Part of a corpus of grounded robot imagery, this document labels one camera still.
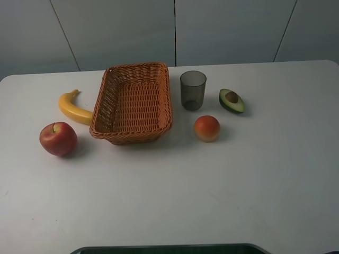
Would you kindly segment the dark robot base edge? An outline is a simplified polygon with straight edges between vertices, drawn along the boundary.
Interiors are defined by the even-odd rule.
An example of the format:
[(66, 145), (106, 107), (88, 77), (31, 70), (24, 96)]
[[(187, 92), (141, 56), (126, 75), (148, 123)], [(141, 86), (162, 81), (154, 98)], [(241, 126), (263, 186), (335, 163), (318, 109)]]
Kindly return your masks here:
[(112, 254), (150, 254), (150, 253), (269, 253), (249, 243), (233, 244), (191, 244), (169, 246), (115, 246), (115, 247), (82, 247), (72, 253), (112, 253)]

